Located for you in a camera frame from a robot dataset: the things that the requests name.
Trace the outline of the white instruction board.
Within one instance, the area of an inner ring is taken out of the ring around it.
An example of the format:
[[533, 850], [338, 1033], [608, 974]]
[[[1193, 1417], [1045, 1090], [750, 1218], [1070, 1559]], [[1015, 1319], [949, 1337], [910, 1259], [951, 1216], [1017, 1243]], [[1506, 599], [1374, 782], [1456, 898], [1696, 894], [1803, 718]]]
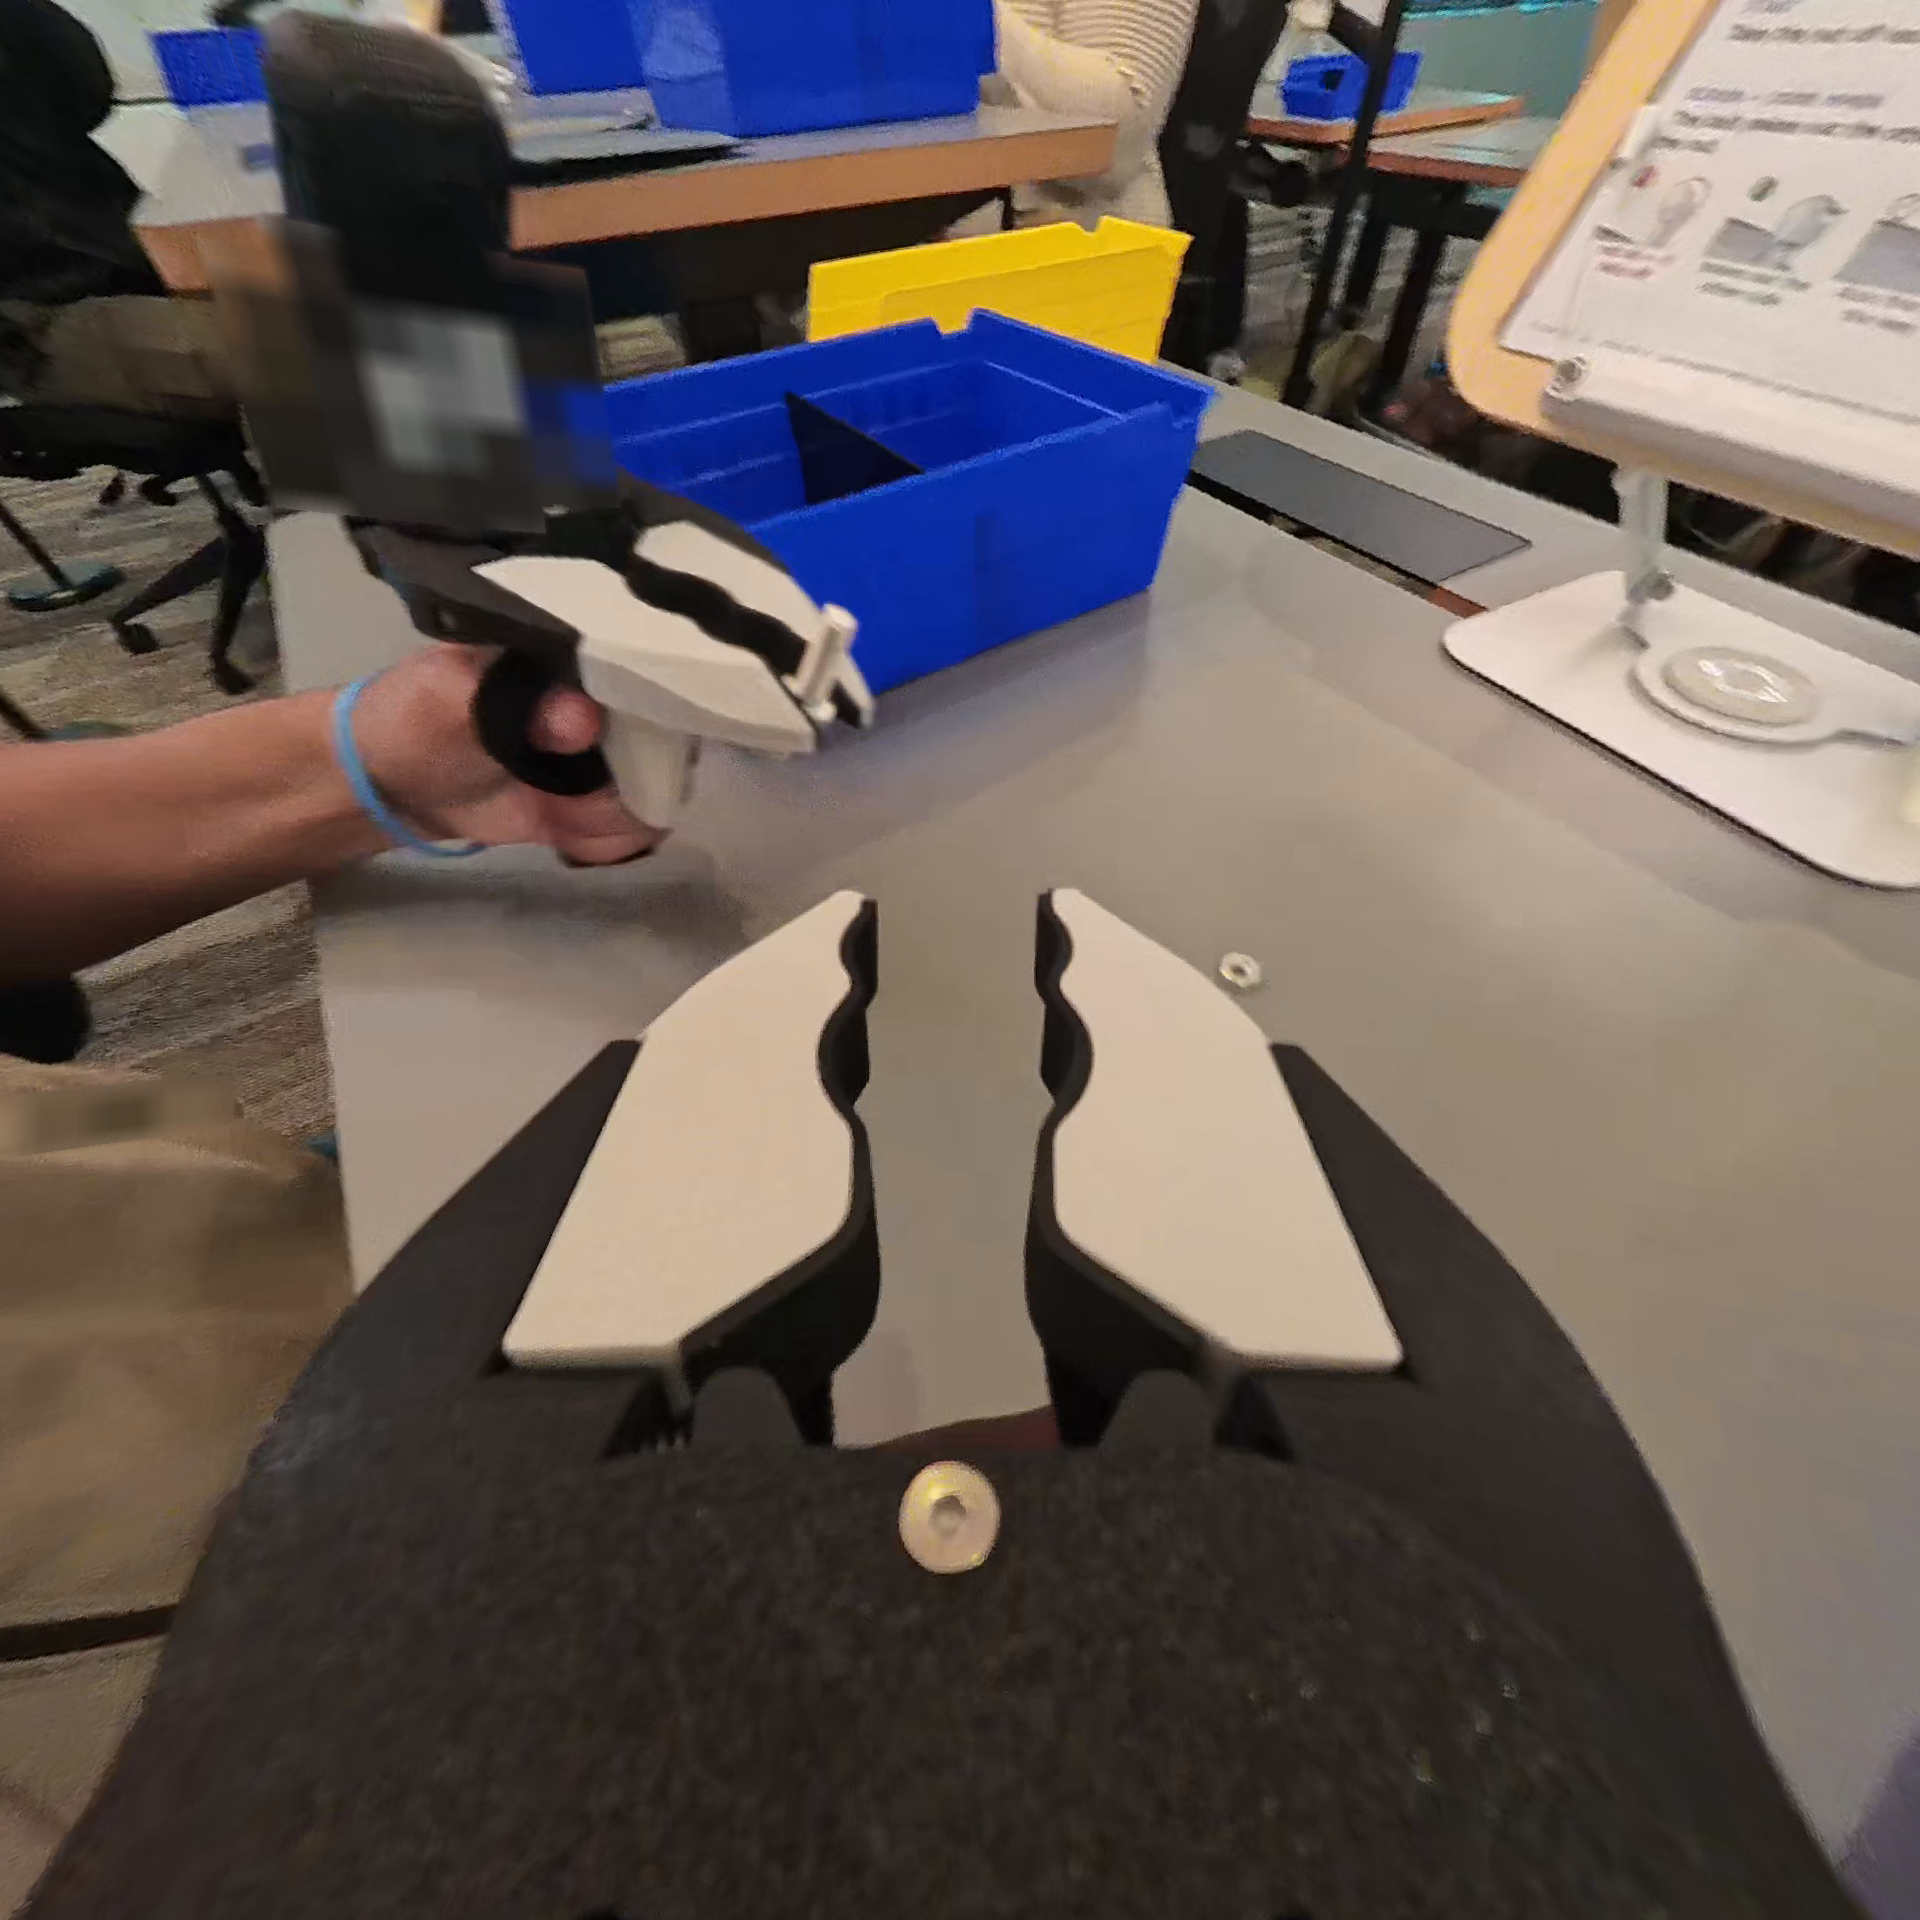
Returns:
[[1504, 345], [1593, 409], [1915, 494], [1918, 5], [1717, 5]]

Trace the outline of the person's left hand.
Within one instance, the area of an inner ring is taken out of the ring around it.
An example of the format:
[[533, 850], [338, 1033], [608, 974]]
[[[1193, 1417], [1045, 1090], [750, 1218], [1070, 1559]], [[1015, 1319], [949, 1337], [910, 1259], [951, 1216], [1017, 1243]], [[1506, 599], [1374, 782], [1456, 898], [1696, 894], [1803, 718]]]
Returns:
[[542, 848], [571, 869], [645, 859], [667, 832], [635, 818], [613, 786], [553, 798], [487, 752], [473, 697], [491, 651], [427, 642], [375, 677], [352, 741], [375, 793], [427, 843]]

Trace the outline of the small blue storage bin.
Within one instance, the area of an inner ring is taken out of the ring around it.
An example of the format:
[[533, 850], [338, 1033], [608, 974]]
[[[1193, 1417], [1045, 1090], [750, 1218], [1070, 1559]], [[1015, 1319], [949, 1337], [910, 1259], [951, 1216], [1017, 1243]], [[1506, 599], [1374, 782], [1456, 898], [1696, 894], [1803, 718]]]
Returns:
[[203, 27], [149, 34], [165, 98], [183, 110], [265, 105], [261, 30]]
[[[1383, 85], [1381, 114], [1401, 112], [1424, 69], [1419, 48], [1392, 55]], [[1351, 123], [1362, 107], [1371, 66], [1353, 53], [1298, 55], [1280, 78], [1280, 103], [1287, 119], [1310, 123]]]
[[537, 98], [642, 87], [629, 2], [487, 2], [487, 14]]

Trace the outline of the yellow storage bin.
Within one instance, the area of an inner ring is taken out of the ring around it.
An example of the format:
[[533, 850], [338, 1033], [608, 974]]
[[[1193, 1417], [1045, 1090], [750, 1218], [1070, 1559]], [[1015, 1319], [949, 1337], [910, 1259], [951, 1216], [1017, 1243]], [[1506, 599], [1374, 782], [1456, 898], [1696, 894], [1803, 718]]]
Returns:
[[1147, 363], [1189, 245], [1182, 231], [1102, 219], [823, 261], [807, 277], [807, 341], [917, 320], [958, 331], [983, 311]]

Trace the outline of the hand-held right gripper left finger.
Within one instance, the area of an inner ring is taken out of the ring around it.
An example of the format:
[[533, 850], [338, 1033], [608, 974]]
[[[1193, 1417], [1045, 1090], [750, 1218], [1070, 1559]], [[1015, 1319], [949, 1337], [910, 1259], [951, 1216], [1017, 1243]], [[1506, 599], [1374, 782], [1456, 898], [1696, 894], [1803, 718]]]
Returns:
[[640, 1035], [503, 1342], [519, 1374], [645, 1376], [670, 1417], [773, 1378], [805, 1435], [873, 1326], [878, 903], [832, 894]]

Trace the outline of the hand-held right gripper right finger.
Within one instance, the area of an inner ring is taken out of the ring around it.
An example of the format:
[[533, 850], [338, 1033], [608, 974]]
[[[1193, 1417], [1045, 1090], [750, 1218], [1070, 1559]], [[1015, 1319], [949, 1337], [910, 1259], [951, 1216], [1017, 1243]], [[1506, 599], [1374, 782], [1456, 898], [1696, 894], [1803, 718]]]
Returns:
[[1145, 1376], [1216, 1415], [1266, 1376], [1403, 1365], [1273, 1045], [1209, 976], [1079, 889], [1038, 901], [1040, 1127], [1026, 1317], [1063, 1431]]

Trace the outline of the person's left forearm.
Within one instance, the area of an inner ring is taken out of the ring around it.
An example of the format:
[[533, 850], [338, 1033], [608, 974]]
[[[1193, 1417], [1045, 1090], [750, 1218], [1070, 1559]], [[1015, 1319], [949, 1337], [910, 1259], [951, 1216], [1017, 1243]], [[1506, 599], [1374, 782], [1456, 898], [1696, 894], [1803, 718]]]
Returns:
[[393, 839], [331, 747], [329, 697], [2, 752], [2, 981], [91, 969]]

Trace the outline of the brown wooden desk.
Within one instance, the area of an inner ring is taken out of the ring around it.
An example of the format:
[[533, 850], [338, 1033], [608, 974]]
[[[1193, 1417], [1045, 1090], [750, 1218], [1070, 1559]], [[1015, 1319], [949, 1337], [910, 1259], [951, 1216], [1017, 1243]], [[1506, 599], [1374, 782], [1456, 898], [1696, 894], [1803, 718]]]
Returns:
[[[1113, 121], [1031, 105], [971, 114], [750, 139], [686, 165], [521, 183], [512, 190], [512, 245], [549, 251], [816, 222], [871, 208], [910, 208], [910, 224], [949, 226], [1008, 187], [1099, 176], [1115, 155]], [[208, 288], [213, 249], [281, 213], [272, 171], [251, 174], [238, 135], [183, 128], [135, 213], [135, 233], [178, 295]]]

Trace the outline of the instruction sheet on stand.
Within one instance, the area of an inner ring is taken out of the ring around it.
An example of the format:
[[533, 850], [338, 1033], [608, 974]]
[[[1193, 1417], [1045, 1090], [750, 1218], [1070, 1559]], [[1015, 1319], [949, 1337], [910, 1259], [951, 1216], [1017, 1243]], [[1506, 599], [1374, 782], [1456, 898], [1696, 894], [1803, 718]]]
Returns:
[[1586, 379], [1584, 366], [1538, 359], [1504, 345], [1504, 327], [1570, 235], [1577, 213], [1616, 153], [1618, 137], [1648, 107], [1714, 9], [1710, 2], [1616, 7], [1614, 27], [1591, 57], [1579, 91], [1497, 217], [1493, 235], [1479, 247], [1456, 295], [1447, 331], [1454, 382], [1477, 411], [1499, 423], [1589, 450], [1621, 469], [1646, 469], [1913, 560], [1918, 409], [1915, 494], [1897, 496], [1874, 475], [1783, 462], [1767, 448], [1687, 434], [1664, 418], [1648, 423], [1611, 407], [1593, 409], [1591, 400], [1600, 391]]

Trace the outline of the blue divided storage bin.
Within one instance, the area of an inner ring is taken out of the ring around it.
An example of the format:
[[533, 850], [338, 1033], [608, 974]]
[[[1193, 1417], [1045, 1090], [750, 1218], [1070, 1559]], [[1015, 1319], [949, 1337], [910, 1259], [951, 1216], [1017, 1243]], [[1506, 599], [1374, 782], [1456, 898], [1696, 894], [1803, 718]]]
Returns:
[[853, 613], [871, 693], [1145, 592], [1211, 398], [992, 311], [606, 389], [617, 464]]

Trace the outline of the brown wooden table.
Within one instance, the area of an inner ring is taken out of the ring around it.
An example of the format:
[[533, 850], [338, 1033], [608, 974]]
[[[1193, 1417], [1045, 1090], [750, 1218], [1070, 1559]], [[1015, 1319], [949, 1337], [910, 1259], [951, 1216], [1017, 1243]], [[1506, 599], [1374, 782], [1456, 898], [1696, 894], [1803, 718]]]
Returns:
[[[1536, 112], [1522, 94], [1419, 82], [1399, 110], [1378, 114], [1367, 139], [1360, 194], [1335, 256], [1339, 272], [1378, 272], [1406, 235], [1435, 233], [1433, 247], [1445, 249], [1456, 235], [1483, 233], [1497, 194], [1525, 178], [1554, 128], [1557, 117]], [[1296, 112], [1278, 80], [1262, 80], [1232, 171], [1221, 254], [1248, 256], [1257, 233], [1278, 224], [1312, 274], [1351, 142], [1351, 110]]]

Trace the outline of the blue wristband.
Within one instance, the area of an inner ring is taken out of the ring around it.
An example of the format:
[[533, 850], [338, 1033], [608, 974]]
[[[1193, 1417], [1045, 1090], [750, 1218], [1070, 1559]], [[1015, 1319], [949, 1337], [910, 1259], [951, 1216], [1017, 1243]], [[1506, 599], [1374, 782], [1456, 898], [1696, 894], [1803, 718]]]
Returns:
[[368, 690], [382, 679], [384, 674], [366, 674], [345, 683], [331, 695], [327, 709], [327, 745], [338, 773], [347, 782], [354, 805], [377, 827], [391, 853], [437, 862], [480, 857], [487, 850], [482, 843], [430, 837], [409, 825], [373, 779], [357, 736], [357, 711]]

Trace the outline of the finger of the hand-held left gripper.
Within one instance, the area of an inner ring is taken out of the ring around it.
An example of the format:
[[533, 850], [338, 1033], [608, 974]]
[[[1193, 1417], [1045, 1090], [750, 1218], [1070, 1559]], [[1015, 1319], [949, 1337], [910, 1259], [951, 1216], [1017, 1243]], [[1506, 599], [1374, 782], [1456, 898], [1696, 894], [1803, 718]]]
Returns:
[[789, 677], [825, 606], [791, 569], [743, 526], [686, 496], [626, 496], [626, 530], [631, 592], [759, 658], [793, 697]]
[[578, 638], [583, 693], [613, 715], [761, 754], [814, 754], [818, 731], [757, 654], [638, 599], [601, 560], [505, 558], [475, 578]]

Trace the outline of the dark flat tablet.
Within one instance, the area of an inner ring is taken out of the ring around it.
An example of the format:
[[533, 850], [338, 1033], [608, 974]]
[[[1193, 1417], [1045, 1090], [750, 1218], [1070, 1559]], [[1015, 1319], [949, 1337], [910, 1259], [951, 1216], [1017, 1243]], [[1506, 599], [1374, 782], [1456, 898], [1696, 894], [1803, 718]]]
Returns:
[[1529, 551], [1513, 530], [1255, 430], [1198, 443], [1186, 485], [1426, 587]]

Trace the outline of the silver bolt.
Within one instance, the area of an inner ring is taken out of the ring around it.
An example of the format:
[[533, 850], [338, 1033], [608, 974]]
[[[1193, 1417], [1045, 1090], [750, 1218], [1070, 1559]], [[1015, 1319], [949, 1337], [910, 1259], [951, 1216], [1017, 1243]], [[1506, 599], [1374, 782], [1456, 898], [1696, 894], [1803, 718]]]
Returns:
[[807, 718], [825, 729], [871, 729], [875, 699], [862, 677], [853, 647], [857, 638], [855, 617], [839, 606], [818, 608], [816, 633], [807, 640], [800, 667], [789, 677], [789, 688]]

